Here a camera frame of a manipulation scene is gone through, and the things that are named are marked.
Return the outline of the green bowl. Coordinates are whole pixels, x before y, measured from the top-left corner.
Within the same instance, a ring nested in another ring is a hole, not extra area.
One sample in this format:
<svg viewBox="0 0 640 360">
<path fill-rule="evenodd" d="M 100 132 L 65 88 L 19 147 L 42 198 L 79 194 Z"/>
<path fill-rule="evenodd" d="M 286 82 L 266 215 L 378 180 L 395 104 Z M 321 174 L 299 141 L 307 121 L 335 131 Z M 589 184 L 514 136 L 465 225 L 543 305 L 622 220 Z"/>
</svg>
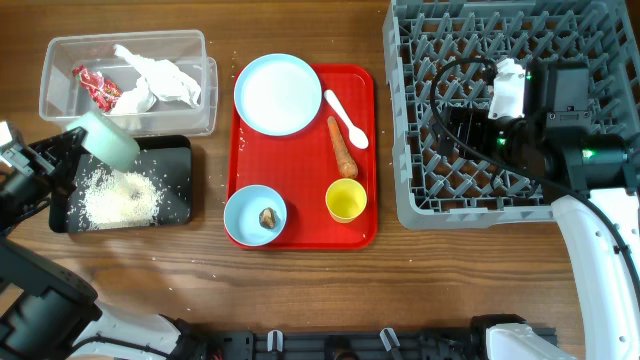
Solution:
<svg viewBox="0 0 640 360">
<path fill-rule="evenodd" d="M 84 149 L 114 170 L 127 172 L 138 157 L 136 140 L 101 113 L 85 113 L 64 127 L 66 131 L 75 128 L 86 131 Z"/>
</svg>

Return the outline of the small light blue bowl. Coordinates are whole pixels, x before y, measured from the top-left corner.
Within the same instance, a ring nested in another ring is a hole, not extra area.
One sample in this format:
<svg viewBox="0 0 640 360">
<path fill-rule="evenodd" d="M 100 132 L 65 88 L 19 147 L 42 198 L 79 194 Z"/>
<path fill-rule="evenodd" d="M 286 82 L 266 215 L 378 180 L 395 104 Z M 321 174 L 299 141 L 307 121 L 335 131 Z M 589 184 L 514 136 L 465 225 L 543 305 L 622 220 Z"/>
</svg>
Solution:
<svg viewBox="0 0 640 360">
<path fill-rule="evenodd" d="M 273 213 L 273 227 L 261 225 L 261 215 Z M 259 247 L 273 242 L 284 230 L 288 209 L 283 197 L 265 185 L 245 186 L 231 195 L 224 209 L 224 226 L 240 245 Z"/>
</svg>

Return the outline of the red snack wrapper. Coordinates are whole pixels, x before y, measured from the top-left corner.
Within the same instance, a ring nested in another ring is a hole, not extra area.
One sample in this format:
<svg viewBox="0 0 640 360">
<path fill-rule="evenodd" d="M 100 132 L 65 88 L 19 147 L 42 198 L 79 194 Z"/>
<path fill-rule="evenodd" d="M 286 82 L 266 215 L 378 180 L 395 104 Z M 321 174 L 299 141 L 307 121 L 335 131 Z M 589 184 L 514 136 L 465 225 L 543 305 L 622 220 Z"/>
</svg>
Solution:
<svg viewBox="0 0 640 360">
<path fill-rule="evenodd" d="M 122 96 L 120 88 L 100 72 L 91 72 L 84 65 L 72 70 L 81 87 L 88 91 L 90 98 L 99 109 L 109 113 Z"/>
</svg>

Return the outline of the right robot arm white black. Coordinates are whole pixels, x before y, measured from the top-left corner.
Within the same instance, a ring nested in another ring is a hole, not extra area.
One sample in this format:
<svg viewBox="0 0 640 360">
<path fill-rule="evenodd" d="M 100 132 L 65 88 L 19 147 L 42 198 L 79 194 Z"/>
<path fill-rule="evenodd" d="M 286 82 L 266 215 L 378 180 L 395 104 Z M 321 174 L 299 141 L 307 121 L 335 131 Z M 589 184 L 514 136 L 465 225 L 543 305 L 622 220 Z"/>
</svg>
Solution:
<svg viewBox="0 0 640 360">
<path fill-rule="evenodd" d="M 453 149 L 539 185 L 562 233 L 590 359 L 639 355 L 639 181 L 626 141 L 591 128 L 588 67 L 483 61 L 485 110 L 433 114 Z"/>
</svg>

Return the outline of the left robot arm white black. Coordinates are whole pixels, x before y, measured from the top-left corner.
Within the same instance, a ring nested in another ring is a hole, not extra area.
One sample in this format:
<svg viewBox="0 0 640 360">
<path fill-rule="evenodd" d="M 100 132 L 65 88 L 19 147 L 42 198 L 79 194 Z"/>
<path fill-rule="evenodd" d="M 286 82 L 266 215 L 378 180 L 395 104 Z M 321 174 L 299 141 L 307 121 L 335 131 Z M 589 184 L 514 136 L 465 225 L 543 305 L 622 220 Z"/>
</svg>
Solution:
<svg viewBox="0 0 640 360">
<path fill-rule="evenodd" d="M 9 240 L 11 231 L 52 201 L 69 196 L 82 154 L 113 169 L 130 167 L 138 143 L 112 121 L 87 114 L 30 145 L 1 124 L 1 286 L 21 295 L 1 316 L 4 359 L 184 359 L 186 339 L 174 320 L 101 304 L 94 288 L 55 262 Z"/>
</svg>

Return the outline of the brown food scrap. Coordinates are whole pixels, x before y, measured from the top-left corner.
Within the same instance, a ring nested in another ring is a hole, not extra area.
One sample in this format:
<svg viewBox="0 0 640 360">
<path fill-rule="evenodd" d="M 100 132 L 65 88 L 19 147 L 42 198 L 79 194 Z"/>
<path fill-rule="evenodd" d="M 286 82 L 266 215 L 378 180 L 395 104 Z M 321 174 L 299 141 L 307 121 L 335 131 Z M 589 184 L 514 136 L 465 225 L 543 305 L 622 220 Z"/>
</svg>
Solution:
<svg viewBox="0 0 640 360">
<path fill-rule="evenodd" d="M 277 216 L 275 210 L 271 207 L 263 209 L 259 214 L 259 224 L 265 229 L 274 229 L 277 225 Z"/>
</svg>

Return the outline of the yellow plastic cup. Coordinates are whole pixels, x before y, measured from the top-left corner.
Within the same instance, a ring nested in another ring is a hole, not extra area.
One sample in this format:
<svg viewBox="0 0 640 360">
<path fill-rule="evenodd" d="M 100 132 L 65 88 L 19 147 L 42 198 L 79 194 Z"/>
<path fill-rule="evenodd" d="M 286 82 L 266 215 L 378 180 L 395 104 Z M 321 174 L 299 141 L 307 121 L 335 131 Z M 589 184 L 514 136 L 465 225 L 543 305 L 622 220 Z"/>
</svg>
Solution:
<svg viewBox="0 0 640 360">
<path fill-rule="evenodd" d="M 350 223 L 360 216 L 368 203 L 365 188 L 356 180 L 342 178 L 327 189 L 325 203 L 330 216 L 338 223 Z"/>
</svg>

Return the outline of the white paper napkin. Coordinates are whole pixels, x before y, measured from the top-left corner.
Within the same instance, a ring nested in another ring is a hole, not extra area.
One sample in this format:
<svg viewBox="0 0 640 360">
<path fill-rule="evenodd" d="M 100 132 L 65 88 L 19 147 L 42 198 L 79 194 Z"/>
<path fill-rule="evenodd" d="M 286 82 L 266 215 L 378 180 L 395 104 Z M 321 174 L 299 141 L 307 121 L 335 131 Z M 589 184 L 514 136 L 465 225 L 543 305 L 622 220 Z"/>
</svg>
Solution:
<svg viewBox="0 0 640 360">
<path fill-rule="evenodd" d="M 136 55 L 119 44 L 114 46 L 114 53 L 131 65 L 140 77 L 134 89 L 123 92 L 118 98 L 110 115 L 145 113 L 157 101 L 181 101 L 191 108 L 199 106 L 200 85 L 171 61 Z"/>
</svg>

